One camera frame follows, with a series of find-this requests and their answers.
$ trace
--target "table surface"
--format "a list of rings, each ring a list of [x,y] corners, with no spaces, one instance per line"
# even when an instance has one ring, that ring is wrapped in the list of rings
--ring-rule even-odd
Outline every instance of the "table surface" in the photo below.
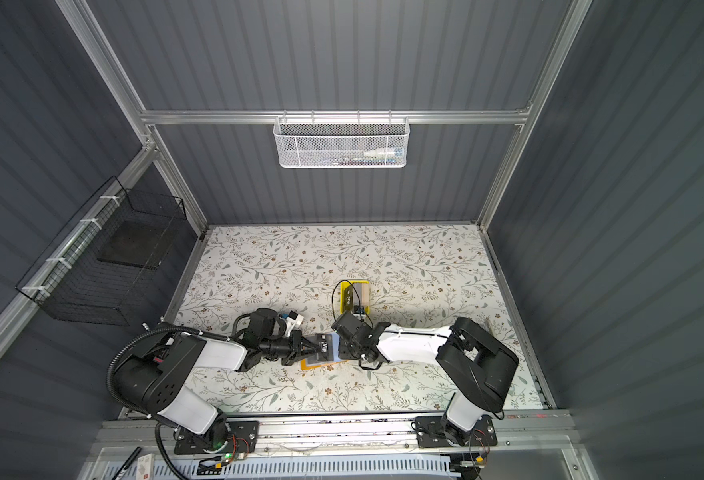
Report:
[[[365,279],[374,322],[480,323],[520,359],[505,408],[541,408],[489,264],[473,225],[219,226],[175,322],[229,333],[235,317],[265,306],[300,312],[305,335],[327,332],[333,287]],[[196,369],[187,386],[225,412],[442,409],[456,390],[442,369],[417,362],[366,372],[352,362],[302,371],[262,361],[246,373]]]

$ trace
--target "gray corrugated wall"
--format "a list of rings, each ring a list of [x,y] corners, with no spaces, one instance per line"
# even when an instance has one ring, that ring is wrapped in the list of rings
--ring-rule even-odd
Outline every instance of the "gray corrugated wall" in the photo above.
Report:
[[[141,145],[50,2],[0,2],[0,312],[56,232]]]
[[[490,236],[601,477],[704,477],[704,1],[596,2]]]
[[[146,107],[523,108],[567,0],[92,2]],[[159,127],[212,224],[472,220],[513,130],[417,125],[403,169],[286,170],[265,126]]]
[[[512,125],[414,125],[404,168],[280,167],[268,126],[159,127],[212,224],[473,220]]]
[[[153,110],[521,108],[567,0],[91,2]]]
[[[0,312],[59,228],[140,147],[56,4],[0,2]],[[154,168],[136,187],[168,193]],[[164,312],[194,241],[187,228],[157,272],[148,320]],[[0,361],[0,478],[74,478],[118,411],[106,365],[139,331],[32,319]]]

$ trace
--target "white object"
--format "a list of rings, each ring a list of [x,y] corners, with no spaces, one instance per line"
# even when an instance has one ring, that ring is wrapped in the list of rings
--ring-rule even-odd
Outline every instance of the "white object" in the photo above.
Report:
[[[155,454],[148,453],[136,460],[136,480],[152,480],[155,471]]]
[[[218,410],[197,393],[183,386],[171,405],[163,408],[158,414],[193,433],[202,435],[213,425]]]
[[[437,365],[437,349],[451,334],[450,326],[411,329],[390,325],[379,337],[376,348],[390,362],[414,361]]]
[[[475,423],[487,413],[482,408],[470,402],[461,392],[453,394],[453,398],[445,409],[445,417],[453,425],[461,428],[464,432],[471,432]]]
[[[368,158],[397,158],[405,155],[403,148],[376,148],[363,152],[363,156]]]
[[[280,166],[285,168],[401,168],[408,153],[408,119],[372,123],[308,123],[289,115],[274,121]]]
[[[237,370],[245,361],[247,349],[236,342],[205,339],[205,347],[194,363],[194,368]]]
[[[303,322],[303,315],[293,312],[288,314],[287,319],[285,319],[285,336],[289,336],[290,333],[293,331],[293,329],[297,329],[301,326],[301,323]]]

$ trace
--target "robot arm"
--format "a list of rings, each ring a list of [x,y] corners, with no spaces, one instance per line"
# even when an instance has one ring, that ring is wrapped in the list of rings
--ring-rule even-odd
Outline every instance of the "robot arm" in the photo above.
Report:
[[[287,366],[319,351],[300,330],[288,328],[301,323],[295,312],[283,318],[262,308],[250,317],[248,327],[234,338],[161,323],[134,339],[112,361],[107,372],[109,392],[123,406],[185,428],[201,450],[220,451],[229,436],[227,417],[184,386],[192,370],[246,372],[263,358],[282,360]],[[273,335],[276,325],[278,333]]]
[[[437,329],[409,329],[381,322],[371,327],[347,311],[333,324],[349,358],[369,362],[412,360],[438,365],[458,387],[442,418],[443,433],[465,446],[476,422],[504,408],[519,359],[468,318]]]
[[[113,360],[108,389],[122,405],[186,428],[201,450],[219,452],[229,436],[227,417],[184,382],[194,368],[246,372],[264,357],[292,365],[320,355],[320,346],[302,337],[300,330],[285,336],[286,320],[300,322],[291,315],[280,319],[273,310],[259,309],[251,313],[248,328],[233,339],[161,323],[153,330],[156,333],[138,337],[140,341],[129,344]],[[279,331],[273,335],[276,325]],[[472,428],[486,412],[501,411],[519,362],[468,318],[437,329],[409,329],[386,322],[371,327],[347,311],[333,329],[347,348],[341,358],[358,360],[361,366],[363,361],[410,360],[443,368],[459,389],[441,420],[442,434],[456,446],[468,445]]]

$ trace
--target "metal bracket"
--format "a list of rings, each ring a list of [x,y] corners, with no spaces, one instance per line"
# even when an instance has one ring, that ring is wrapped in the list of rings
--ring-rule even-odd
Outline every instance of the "metal bracket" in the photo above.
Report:
[[[229,443],[220,453],[253,453],[256,451],[259,422],[235,421],[227,422],[227,425],[231,436],[228,439]],[[206,452],[201,452],[200,448],[194,444],[192,436],[179,436],[173,453],[174,455],[206,455]]]
[[[445,448],[453,446],[445,439],[443,426],[440,424],[441,419],[441,416],[424,416],[415,417],[413,419],[414,430],[416,431],[416,435],[418,435],[417,440],[419,442],[419,448]],[[475,423],[474,430],[480,433],[477,437],[481,437],[480,442],[477,444],[478,447],[481,445],[493,447],[499,444],[490,416],[483,415],[482,418]],[[470,450],[471,447],[475,446],[472,444],[471,440],[469,446]]]
[[[48,258],[46,259],[46,262],[59,262],[60,264],[65,266],[67,270],[72,269],[72,265],[70,265],[69,262],[66,261],[66,258],[64,258],[63,256],[59,256],[57,258]]]

